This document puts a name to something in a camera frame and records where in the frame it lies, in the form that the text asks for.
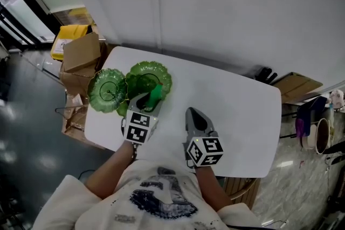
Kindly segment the person's left forearm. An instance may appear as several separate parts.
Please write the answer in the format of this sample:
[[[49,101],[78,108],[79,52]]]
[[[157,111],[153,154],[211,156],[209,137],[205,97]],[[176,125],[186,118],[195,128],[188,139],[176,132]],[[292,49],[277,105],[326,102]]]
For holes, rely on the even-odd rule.
[[[85,186],[105,199],[113,194],[125,169],[133,162],[134,147],[124,141],[118,150],[87,179]]]

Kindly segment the green tiered glass dish stand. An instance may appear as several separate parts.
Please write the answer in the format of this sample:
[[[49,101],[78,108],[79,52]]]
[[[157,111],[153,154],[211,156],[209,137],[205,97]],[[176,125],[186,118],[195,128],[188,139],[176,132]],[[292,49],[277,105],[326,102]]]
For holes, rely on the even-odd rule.
[[[150,93],[159,82],[163,84],[161,100],[164,100],[173,81],[168,69],[157,61],[141,61],[127,74],[118,69],[101,69],[88,84],[89,104],[96,111],[116,111],[124,117],[130,100],[142,93]]]

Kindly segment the wooden chair dark seat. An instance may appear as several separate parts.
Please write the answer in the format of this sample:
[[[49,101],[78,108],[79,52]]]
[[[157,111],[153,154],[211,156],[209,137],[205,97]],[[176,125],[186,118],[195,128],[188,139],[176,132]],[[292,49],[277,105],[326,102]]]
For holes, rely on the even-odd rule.
[[[259,190],[260,178],[225,177],[223,189],[234,204],[244,203],[252,209]]]

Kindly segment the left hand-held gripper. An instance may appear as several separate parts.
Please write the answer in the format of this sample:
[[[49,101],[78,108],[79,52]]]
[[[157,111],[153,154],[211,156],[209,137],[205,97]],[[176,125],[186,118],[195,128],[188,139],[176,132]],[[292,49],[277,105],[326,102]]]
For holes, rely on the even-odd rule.
[[[150,139],[157,124],[163,101],[146,106],[150,93],[142,93],[130,100],[127,114],[121,121],[121,131],[126,141],[143,145]]]

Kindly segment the person's right forearm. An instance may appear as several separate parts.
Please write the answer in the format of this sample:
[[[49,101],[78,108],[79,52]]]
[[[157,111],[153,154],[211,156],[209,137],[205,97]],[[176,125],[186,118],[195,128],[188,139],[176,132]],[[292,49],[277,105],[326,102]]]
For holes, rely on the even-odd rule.
[[[216,212],[233,204],[230,197],[220,186],[212,167],[197,167],[195,168],[195,174],[203,199]]]

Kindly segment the pale fabric bundle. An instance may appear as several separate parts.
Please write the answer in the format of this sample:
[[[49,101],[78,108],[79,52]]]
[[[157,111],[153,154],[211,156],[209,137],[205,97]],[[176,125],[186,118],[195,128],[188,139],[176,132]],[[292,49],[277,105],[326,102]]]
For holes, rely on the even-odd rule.
[[[345,107],[344,92],[336,89],[330,93],[330,105],[334,110],[341,111]]]

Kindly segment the white round tub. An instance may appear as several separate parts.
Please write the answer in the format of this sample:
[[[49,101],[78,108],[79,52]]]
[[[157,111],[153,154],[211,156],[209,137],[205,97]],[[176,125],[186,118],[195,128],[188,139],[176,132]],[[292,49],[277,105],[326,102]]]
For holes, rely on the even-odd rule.
[[[304,136],[301,139],[302,147],[306,150],[313,150],[316,147],[316,137],[317,137],[317,125],[312,124],[310,127],[310,134],[308,136]]]

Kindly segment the round glass-top table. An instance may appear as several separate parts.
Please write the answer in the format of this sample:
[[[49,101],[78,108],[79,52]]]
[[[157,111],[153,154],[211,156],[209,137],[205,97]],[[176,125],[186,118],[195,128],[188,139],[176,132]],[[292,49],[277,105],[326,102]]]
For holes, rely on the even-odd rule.
[[[315,150],[317,154],[323,154],[329,142],[330,126],[327,119],[322,118],[316,127]]]

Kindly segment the blue chair purple cloth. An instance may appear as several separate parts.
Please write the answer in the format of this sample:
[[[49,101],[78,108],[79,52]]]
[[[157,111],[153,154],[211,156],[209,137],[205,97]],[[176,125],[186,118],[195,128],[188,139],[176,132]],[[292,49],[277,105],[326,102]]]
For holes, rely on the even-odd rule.
[[[295,112],[282,114],[281,117],[295,118],[295,134],[280,136],[279,138],[303,138],[310,135],[312,119],[317,119],[325,110],[328,99],[318,96],[299,106]]]

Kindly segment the large cardboard box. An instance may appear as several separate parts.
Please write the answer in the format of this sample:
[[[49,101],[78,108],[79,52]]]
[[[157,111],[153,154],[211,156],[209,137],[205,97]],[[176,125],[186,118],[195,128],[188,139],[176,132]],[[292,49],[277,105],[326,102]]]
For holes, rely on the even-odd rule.
[[[112,49],[112,45],[101,43],[101,57],[96,61],[96,63],[72,73],[65,72],[63,68],[60,69],[60,81],[63,83],[66,89],[65,107],[82,105],[88,106],[88,84],[94,77],[95,73],[102,69]],[[103,149],[102,146],[90,142],[85,137],[87,111],[88,108],[83,113],[77,113],[73,115],[70,119],[66,120],[63,118],[61,132],[70,138],[94,146],[96,148]]]

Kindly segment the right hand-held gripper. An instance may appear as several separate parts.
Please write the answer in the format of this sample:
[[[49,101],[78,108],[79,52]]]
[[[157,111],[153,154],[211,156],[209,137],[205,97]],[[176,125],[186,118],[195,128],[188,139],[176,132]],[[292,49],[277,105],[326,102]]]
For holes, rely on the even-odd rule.
[[[222,139],[211,119],[200,110],[189,107],[185,112],[185,129],[204,132],[202,136],[188,136],[185,145],[187,167],[190,169],[216,165],[224,154]]]

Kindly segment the person's white printed shirt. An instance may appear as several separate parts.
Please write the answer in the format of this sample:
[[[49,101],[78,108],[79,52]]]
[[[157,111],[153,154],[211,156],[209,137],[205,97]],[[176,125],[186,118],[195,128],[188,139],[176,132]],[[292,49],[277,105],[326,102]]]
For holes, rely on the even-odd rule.
[[[138,161],[125,169],[106,199],[66,176],[32,230],[230,230],[230,226],[258,227],[260,222],[243,203],[215,211],[202,198],[194,174]]]

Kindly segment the small green bottle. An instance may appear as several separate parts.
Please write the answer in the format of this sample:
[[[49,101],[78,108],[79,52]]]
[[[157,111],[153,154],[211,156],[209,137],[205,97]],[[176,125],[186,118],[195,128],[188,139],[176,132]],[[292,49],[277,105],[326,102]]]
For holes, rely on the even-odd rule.
[[[144,104],[144,111],[152,112],[162,98],[162,83],[158,83],[156,87],[149,93],[148,100]]]

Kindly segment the yellow lidded bin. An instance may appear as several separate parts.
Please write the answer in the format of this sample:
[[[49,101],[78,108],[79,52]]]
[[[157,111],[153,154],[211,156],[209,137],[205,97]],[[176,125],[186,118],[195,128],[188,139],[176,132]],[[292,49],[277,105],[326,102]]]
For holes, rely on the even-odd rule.
[[[64,45],[91,32],[92,27],[90,25],[61,26],[51,48],[51,58],[57,61],[63,61]]]

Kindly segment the small open cardboard box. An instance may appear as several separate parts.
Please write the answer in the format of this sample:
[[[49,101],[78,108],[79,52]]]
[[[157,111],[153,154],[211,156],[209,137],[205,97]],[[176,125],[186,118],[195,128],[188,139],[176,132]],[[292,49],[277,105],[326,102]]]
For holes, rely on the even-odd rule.
[[[95,32],[86,34],[64,45],[64,71],[78,71],[96,63],[100,57],[99,35]]]

